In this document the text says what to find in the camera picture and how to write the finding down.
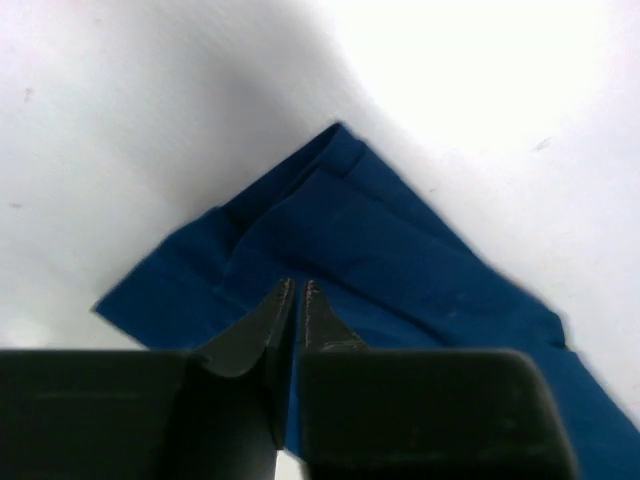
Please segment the blue t-shirt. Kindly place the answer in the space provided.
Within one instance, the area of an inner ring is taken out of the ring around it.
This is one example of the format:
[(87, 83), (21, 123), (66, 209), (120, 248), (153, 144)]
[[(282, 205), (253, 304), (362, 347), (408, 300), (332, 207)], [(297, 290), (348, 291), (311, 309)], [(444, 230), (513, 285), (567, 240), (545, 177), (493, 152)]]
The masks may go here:
[(169, 235), (96, 311), (146, 347), (194, 348), (283, 278), (317, 281), (374, 347), (526, 353), (551, 387), (581, 477), (638, 477), (638, 430), (567, 347), (559, 316), (480, 260), (341, 124)]

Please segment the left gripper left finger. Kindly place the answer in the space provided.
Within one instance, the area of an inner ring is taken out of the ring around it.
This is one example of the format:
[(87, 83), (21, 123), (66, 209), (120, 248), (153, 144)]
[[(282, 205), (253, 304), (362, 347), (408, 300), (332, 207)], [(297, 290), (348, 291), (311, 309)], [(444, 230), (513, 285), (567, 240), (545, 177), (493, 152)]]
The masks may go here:
[(271, 479), (295, 283), (195, 350), (5, 350), (5, 479)]

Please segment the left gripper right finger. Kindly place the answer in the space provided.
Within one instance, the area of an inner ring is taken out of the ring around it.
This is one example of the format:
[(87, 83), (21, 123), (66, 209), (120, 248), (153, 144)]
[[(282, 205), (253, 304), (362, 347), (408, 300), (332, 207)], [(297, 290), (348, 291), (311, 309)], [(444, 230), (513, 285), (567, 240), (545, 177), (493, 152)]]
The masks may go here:
[(375, 349), (304, 289), (300, 452), (311, 479), (574, 479), (551, 392), (504, 349)]

